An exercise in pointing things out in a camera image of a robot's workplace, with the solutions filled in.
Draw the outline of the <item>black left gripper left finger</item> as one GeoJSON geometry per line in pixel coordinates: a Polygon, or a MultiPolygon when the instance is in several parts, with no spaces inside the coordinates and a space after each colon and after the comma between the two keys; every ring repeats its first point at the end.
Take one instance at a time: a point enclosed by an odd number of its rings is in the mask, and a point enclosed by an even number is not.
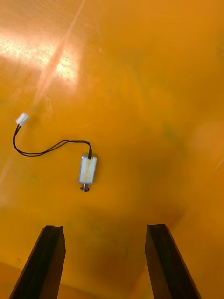
{"type": "Polygon", "coordinates": [[[10,295],[11,299],[56,299],[65,260],[63,226],[45,226],[10,295]]]}

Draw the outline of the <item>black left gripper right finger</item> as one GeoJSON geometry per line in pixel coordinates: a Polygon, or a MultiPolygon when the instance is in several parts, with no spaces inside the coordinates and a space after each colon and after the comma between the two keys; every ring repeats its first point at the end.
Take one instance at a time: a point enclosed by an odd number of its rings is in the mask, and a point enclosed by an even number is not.
{"type": "Polygon", "coordinates": [[[201,298],[166,225],[147,225],[145,255],[155,299],[201,298]]]}

